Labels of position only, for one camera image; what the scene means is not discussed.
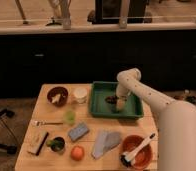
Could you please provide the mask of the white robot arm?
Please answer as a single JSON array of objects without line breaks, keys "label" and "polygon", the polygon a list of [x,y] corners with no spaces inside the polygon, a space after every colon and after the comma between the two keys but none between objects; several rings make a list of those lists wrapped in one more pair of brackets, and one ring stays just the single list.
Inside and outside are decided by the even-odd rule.
[{"label": "white robot arm", "polygon": [[118,105],[130,92],[158,118],[158,171],[196,171],[196,106],[176,100],[140,82],[137,68],[117,74]]}]

